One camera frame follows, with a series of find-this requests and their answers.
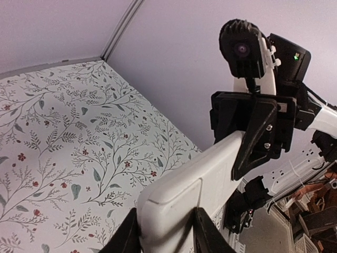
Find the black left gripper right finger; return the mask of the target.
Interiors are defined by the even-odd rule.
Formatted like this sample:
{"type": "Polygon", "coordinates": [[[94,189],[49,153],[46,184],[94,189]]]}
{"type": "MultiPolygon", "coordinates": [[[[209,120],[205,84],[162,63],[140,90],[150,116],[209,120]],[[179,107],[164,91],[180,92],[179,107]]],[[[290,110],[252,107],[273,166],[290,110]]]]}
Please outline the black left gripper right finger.
{"type": "Polygon", "coordinates": [[[193,209],[193,241],[196,253],[235,253],[204,208],[193,209]]]}

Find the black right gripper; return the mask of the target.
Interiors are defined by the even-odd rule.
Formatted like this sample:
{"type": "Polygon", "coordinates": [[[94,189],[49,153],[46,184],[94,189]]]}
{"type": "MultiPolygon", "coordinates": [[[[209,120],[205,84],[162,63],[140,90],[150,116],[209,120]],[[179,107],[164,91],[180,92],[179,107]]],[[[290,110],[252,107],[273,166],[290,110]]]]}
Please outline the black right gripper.
{"type": "Polygon", "coordinates": [[[234,131],[245,132],[231,179],[238,181],[251,170],[289,152],[297,101],[290,96],[217,91],[211,96],[210,120],[215,143],[234,131]]]}

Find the white air conditioner remote control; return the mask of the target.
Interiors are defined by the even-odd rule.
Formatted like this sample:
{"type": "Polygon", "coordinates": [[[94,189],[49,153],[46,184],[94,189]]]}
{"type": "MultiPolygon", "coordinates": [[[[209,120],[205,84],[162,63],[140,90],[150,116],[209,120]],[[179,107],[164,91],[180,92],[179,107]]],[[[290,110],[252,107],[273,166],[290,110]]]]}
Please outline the white air conditioner remote control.
{"type": "Polygon", "coordinates": [[[140,193],[137,223],[144,252],[189,252],[193,209],[213,217],[241,183],[232,180],[231,171],[243,136],[235,131],[140,193]]]}

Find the right aluminium corner post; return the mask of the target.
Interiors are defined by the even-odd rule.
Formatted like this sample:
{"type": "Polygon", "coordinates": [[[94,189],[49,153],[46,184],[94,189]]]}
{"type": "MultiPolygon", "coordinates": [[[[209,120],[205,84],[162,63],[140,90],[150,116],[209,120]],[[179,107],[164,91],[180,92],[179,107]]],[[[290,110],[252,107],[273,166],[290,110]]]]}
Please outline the right aluminium corner post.
{"type": "Polygon", "coordinates": [[[119,20],[116,28],[114,29],[108,43],[105,45],[103,49],[103,52],[100,56],[102,60],[104,60],[105,62],[109,61],[124,32],[130,25],[132,19],[135,17],[135,15],[137,14],[138,10],[141,8],[143,3],[144,0],[131,1],[130,5],[128,6],[126,11],[122,15],[121,19],[119,20]]]}

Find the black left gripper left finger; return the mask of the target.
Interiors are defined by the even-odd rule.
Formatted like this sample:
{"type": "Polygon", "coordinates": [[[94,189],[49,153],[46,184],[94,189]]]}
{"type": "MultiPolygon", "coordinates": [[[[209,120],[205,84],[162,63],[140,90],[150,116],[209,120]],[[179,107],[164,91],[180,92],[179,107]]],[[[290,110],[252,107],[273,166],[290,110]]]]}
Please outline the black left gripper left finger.
{"type": "Polygon", "coordinates": [[[99,253],[139,253],[142,247],[139,239],[136,208],[132,208],[99,253]]]}

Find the floral patterned table cloth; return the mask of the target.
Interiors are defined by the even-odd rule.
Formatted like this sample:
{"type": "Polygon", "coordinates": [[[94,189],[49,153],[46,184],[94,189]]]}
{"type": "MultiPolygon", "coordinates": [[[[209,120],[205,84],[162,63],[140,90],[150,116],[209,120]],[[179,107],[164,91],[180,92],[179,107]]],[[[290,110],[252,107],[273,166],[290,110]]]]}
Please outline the floral patterned table cloth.
{"type": "Polygon", "coordinates": [[[99,252],[200,149],[104,61],[1,79],[1,252],[99,252]]]}

